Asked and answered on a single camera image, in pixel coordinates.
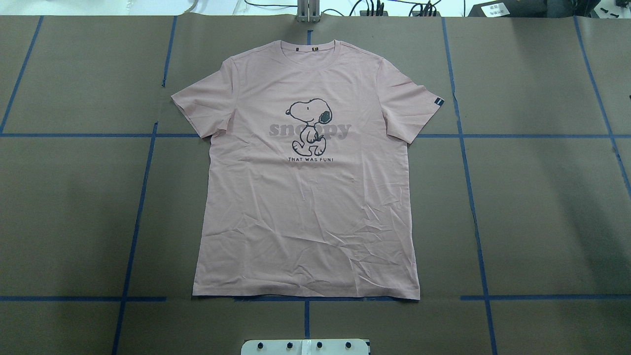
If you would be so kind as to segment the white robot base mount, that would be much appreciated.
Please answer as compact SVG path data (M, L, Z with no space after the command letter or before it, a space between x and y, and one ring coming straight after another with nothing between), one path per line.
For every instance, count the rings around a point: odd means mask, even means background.
M370 355L370 341L350 339L275 339L245 341L242 355Z

